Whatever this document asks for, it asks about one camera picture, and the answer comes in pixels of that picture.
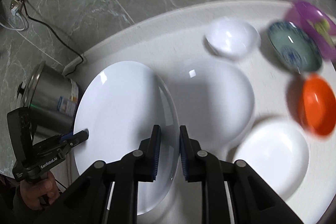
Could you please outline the left hand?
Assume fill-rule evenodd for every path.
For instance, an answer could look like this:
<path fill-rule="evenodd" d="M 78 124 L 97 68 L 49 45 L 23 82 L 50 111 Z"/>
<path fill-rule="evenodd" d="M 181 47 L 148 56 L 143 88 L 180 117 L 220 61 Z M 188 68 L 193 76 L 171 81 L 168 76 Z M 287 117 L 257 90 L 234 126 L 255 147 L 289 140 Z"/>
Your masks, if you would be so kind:
<path fill-rule="evenodd" d="M 53 204 L 60 196 L 59 188 L 51 171 L 47 172 L 47 178 L 37 184 L 30 184 L 25 180 L 20 182 L 20 193 L 23 202 L 32 210 L 41 210 L 39 198 L 46 195 L 49 204 Z"/>

